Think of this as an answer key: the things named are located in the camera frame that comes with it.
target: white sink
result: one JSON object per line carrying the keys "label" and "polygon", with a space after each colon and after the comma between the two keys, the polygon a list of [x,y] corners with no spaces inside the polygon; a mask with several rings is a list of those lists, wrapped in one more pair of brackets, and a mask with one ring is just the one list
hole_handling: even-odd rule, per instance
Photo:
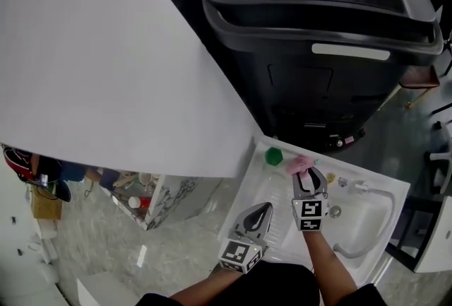
{"label": "white sink", "polygon": [[[277,167],[265,163],[264,154],[271,146],[283,152],[284,161]],[[297,155],[319,159],[320,163],[316,167],[322,174],[335,175],[334,182],[328,185],[328,202],[330,207],[340,207],[340,215],[337,218],[328,215],[322,226],[322,233],[331,247],[340,243],[347,252],[357,252],[372,243],[384,230],[379,242],[366,254],[354,259],[338,254],[355,282],[359,286],[366,283],[396,226],[410,185],[266,136],[256,146],[234,204],[218,236],[219,240],[227,236],[240,212],[254,204],[269,201],[273,205],[273,218],[266,237],[270,249],[264,259],[312,267],[303,235],[297,230],[292,215],[292,177],[285,171],[287,163]],[[379,194],[351,194],[349,187],[342,188],[338,185],[339,177],[349,181],[370,182],[374,188],[392,193],[395,203],[393,205],[388,197]],[[395,217],[388,224],[393,206]]]}

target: wall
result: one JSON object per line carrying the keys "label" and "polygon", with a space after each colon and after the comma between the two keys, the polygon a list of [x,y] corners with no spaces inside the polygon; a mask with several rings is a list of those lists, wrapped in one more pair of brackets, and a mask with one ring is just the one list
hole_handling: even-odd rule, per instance
{"label": "wall", "polygon": [[0,142],[234,177],[256,124],[170,0],[0,0]]}
{"label": "wall", "polygon": [[[25,185],[0,157],[0,301],[6,306],[64,306],[55,285],[36,269],[40,257],[27,249],[34,233]],[[11,222],[16,217],[16,225]],[[23,251],[18,256],[17,249]]]}

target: chair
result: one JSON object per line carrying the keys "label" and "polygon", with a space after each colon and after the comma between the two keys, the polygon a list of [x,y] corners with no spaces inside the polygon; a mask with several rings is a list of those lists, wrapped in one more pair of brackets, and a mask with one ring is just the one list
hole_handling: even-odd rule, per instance
{"label": "chair", "polygon": [[432,88],[437,88],[440,83],[433,65],[429,67],[410,66],[401,78],[399,85],[401,88],[410,90],[425,89],[421,95],[406,105],[408,109],[411,109],[416,102],[423,98]]}
{"label": "chair", "polygon": [[[451,53],[451,56],[452,56],[452,42],[450,40],[444,45],[443,52],[446,51],[447,49],[449,50],[449,52]],[[451,62],[449,62],[449,66],[447,66],[447,70],[443,76],[447,76],[447,74],[451,70],[451,67],[452,67],[452,60],[451,60]]]}
{"label": "chair", "polygon": [[443,229],[448,230],[446,210],[451,201],[448,196],[443,201],[407,197],[386,251],[413,272],[450,269],[450,262],[444,259],[447,257],[439,254],[447,253],[444,248],[449,247]]}
{"label": "chair", "polygon": [[433,194],[444,194],[452,177],[452,139],[446,125],[442,122],[436,122],[434,125],[435,130],[441,130],[443,139],[446,141],[447,147],[443,153],[430,153],[424,154],[424,159],[430,163],[435,160],[443,160],[447,162],[446,176],[441,186],[435,186],[432,189]]}

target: yellow label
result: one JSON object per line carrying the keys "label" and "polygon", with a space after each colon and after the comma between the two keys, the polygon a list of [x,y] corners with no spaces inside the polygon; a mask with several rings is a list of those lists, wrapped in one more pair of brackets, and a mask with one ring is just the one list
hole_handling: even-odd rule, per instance
{"label": "yellow label", "polygon": [[336,176],[333,173],[328,173],[326,175],[326,180],[327,180],[328,184],[333,183],[335,178],[336,178]]}

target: cable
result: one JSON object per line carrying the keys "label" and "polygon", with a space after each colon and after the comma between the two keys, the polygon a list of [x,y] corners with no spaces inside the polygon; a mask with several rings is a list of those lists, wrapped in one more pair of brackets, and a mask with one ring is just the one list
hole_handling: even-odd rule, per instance
{"label": "cable", "polygon": [[56,196],[55,198],[49,198],[48,196],[45,196],[44,194],[42,194],[42,193],[40,192],[40,189],[41,189],[41,187],[36,187],[36,192],[37,192],[42,198],[49,199],[50,201],[56,201],[56,200],[58,199],[57,196]]}
{"label": "cable", "polygon": [[93,191],[94,182],[91,180],[91,187],[85,190],[85,198],[88,198],[91,192]]}
{"label": "cable", "polygon": [[37,187],[42,187],[42,188],[45,188],[46,184],[57,183],[59,181],[57,179],[57,180],[50,180],[49,182],[40,182],[38,180],[28,180],[28,179],[25,179],[25,178],[20,178],[20,180],[22,180],[25,183],[32,184],[32,185],[35,185]]}

